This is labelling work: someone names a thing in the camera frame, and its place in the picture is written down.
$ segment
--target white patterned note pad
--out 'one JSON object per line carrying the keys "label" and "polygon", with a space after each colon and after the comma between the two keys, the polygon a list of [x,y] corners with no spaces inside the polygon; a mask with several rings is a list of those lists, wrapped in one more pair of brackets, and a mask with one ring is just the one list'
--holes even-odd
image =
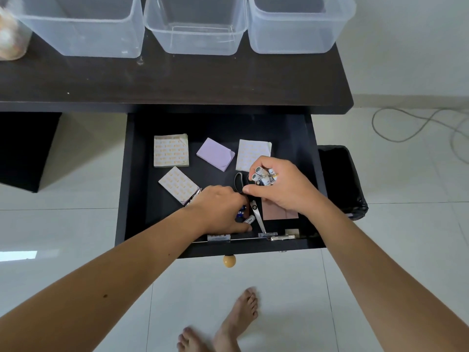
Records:
{"label": "white patterned note pad", "polygon": [[199,187],[175,166],[158,183],[183,205],[199,190]]}
{"label": "white patterned note pad", "polygon": [[251,165],[260,156],[270,157],[272,143],[263,141],[239,140],[238,159],[236,160],[236,170],[248,172]]}
{"label": "white patterned note pad", "polygon": [[156,135],[153,147],[153,166],[189,166],[187,134]]}

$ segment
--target drawer knob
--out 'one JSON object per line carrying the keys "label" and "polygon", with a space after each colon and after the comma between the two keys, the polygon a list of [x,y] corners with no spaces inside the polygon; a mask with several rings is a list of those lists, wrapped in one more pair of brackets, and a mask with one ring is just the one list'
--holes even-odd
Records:
{"label": "drawer knob", "polygon": [[225,264],[225,266],[228,268],[232,268],[236,264],[236,257],[235,256],[223,257],[223,264]]}

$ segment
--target black drawer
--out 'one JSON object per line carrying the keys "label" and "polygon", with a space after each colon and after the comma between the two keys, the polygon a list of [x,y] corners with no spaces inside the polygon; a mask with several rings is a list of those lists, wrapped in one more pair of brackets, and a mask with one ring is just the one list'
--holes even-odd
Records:
{"label": "black drawer", "polygon": [[[153,136],[179,133],[188,134],[190,161],[189,167],[180,167],[180,170],[199,187],[233,186],[236,174],[236,157],[222,172],[196,156],[207,137],[235,153],[239,140],[247,139],[271,142],[273,157],[295,163],[326,194],[309,114],[167,114],[166,117],[160,113],[158,116],[132,113],[127,121],[116,244],[181,208],[181,204],[158,183],[170,168],[153,167]],[[256,201],[262,211],[261,200],[257,198]],[[298,229],[300,238],[284,241],[258,238],[261,230],[255,221],[252,232],[234,234],[229,242],[207,242],[204,235],[192,243],[181,258],[325,247],[317,230],[302,215],[298,219],[266,220],[264,225],[267,232],[278,232],[279,235],[283,235],[285,229]]]}

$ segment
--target black trash bin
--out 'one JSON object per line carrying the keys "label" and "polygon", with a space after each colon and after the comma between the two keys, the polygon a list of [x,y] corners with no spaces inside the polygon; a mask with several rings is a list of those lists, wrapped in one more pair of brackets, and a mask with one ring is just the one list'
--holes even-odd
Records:
{"label": "black trash bin", "polygon": [[327,196],[352,220],[368,211],[349,150],[342,145],[318,146]]}

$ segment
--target bare foot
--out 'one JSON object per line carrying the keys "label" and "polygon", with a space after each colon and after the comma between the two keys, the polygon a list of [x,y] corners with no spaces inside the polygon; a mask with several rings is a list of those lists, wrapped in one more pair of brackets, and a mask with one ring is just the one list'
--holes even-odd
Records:
{"label": "bare foot", "polygon": [[200,340],[199,336],[190,327],[182,330],[178,341],[176,347],[179,352],[210,352],[206,344]]}
{"label": "bare foot", "polygon": [[249,288],[234,303],[233,309],[215,334],[214,344],[215,340],[223,336],[236,340],[256,318],[257,298],[254,289]]}

